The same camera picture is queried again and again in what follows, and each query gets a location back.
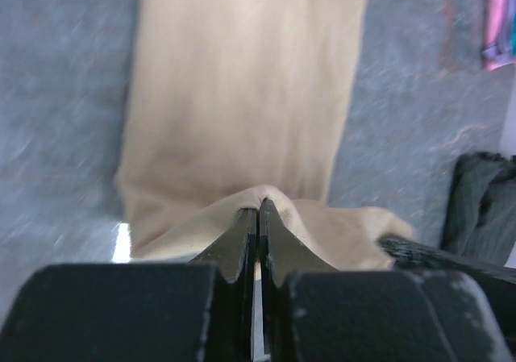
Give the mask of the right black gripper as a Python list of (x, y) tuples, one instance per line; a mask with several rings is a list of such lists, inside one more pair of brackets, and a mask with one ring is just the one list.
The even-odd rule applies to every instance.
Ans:
[(384, 235), (378, 245), (399, 269), (446, 270), (468, 274), (483, 289), (499, 322), (515, 320), (515, 271), (415, 243), (398, 235)]

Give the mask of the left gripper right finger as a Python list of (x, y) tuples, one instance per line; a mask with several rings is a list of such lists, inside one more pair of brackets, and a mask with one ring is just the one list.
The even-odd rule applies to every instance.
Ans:
[(264, 347), (274, 361), (511, 361), (499, 322), (466, 273), (340, 272), (260, 207)]

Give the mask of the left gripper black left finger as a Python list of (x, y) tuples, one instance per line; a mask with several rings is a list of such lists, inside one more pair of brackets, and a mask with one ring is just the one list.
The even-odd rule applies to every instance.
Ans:
[(4, 361), (249, 361), (255, 210), (189, 263), (55, 264), (20, 289)]

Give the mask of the beige t shirt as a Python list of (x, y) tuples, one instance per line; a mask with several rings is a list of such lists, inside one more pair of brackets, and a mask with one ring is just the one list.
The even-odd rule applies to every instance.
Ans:
[(387, 269), (412, 229), (327, 206), (368, 0), (139, 0), (117, 172), (131, 257), (196, 255), (270, 200), (339, 270)]

